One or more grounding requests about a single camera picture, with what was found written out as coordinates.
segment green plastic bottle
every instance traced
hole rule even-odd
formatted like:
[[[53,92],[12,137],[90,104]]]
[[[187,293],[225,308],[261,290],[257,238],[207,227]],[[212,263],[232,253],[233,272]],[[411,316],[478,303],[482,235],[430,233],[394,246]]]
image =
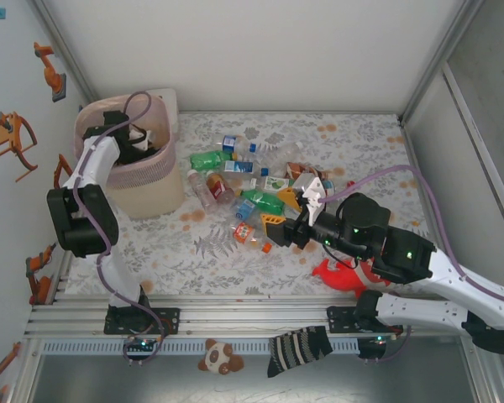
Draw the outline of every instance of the green plastic bottle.
[[[275,214],[277,216],[283,215],[284,202],[275,195],[264,193],[263,191],[250,190],[250,191],[237,191],[237,196],[243,196],[245,199],[253,202],[262,212]]]
[[[223,162],[230,161],[232,155],[223,151],[208,151],[192,154],[191,165],[194,170],[216,170]]]

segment floral tablecloth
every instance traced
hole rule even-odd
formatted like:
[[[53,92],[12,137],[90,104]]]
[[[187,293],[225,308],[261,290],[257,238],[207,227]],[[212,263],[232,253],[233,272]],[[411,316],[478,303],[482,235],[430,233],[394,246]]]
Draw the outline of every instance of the floral tablecloth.
[[[151,294],[327,295],[312,270],[326,254],[317,243],[303,251],[274,247],[269,254],[237,245],[228,212],[205,216],[186,180],[188,155],[211,149],[215,134],[242,134],[272,148],[301,140],[300,160],[331,173],[337,189],[391,165],[409,164],[395,115],[298,113],[190,113],[179,117],[179,168],[186,200],[171,214],[131,220],[118,208],[121,248],[134,275]],[[383,176],[361,191],[392,211],[391,224],[428,236],[417,183],[411,173]],[[335,211],[338,203],[328,206]],[[95,268],[73,259],[69,294],[101,294]]]

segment pink basket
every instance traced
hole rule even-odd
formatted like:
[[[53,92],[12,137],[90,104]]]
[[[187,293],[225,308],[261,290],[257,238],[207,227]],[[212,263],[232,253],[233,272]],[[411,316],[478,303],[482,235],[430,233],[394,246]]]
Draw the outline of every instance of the pink basket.
[[[81,110],[75,122],[73,149],[80,158],[82,136],[92,126],[102,125],[102,113],[121,110],[129,96],[113,97],[91,103]],[[127,114],[133,118],[146,106],[146,96],[137,96],[129,103]],[[134,124],[151,130],[157,154],[128,165],[114,166],[107,182],[107,193],[131,218],[154,217],[176,210],[185,199],[182,178],[176,164],[176,143],[171,132],[165,103],[151,98],[149,111]]]
[[[128,95],[103,99],[83,108],[75,122],[75,141],[73,150],[80,158],[84,148],[82,136],[92,126],[102,125],[103,112],[122,110]],[[130,102],[127,114],[132,118],[142,112],[147,103],[146,96],[139,95]],[[171,132],[170,120],[164,101],[159,97],[151,98],[150,110],[134,124],[154,133],[154,146],[161,147],[157,154],[129,165],[114,166],[108,177],[107,187],[127,189],[147,185],[163,179],[170,174],[176,164],[176,144]]]

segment white wall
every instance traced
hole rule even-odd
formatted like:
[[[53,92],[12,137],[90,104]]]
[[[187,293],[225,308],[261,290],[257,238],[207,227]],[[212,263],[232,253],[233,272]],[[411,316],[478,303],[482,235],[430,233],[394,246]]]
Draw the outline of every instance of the white wall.
[[[29,285],[25,273],[27,257],[37,255],[55,241],[46,193],[52,187],[58,153],[74,163],[72,133],[80,97],[67,83],[66,99],[54,104],[43,77],[43,63],[34,55],[34,41],[47,44],[26,2],[0,0],[6,19],[0,20],[0,111],[25,117],[39,144],[26,152],[38,164],[19,183],[25,172],[13,154],[0,157],[0,360],[23,333],[29,315]],[[51,56],[58,71],[60,63]],[[27,136],[21,131],[21,137]],[[53,265],[60,263],[60,253]]]
[[[504,221],[442,76],[428,89],[407,133],[456,257],[504,285]]]
[[[449,66],[504,183],[504,0],[484,3]]]
[[[401,113],[462,0],[46,0],[101,97]]]

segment black striped sock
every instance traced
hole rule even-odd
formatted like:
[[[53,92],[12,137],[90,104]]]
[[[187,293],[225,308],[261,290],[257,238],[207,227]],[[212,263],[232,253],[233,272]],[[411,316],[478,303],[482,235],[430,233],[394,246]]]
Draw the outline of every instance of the black striped sock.
[[[322,359],[333,349],[325,326],[310,326],[269,339],[270,362],[267,376]]]

